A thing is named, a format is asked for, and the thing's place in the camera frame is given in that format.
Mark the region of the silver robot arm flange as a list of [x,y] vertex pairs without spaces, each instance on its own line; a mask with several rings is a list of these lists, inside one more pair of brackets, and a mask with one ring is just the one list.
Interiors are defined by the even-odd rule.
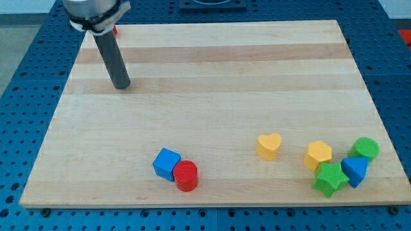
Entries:
[[130,1],[63,0],[70,25],[78,31],[100,36],[112,31],[115,24],[131,9]]

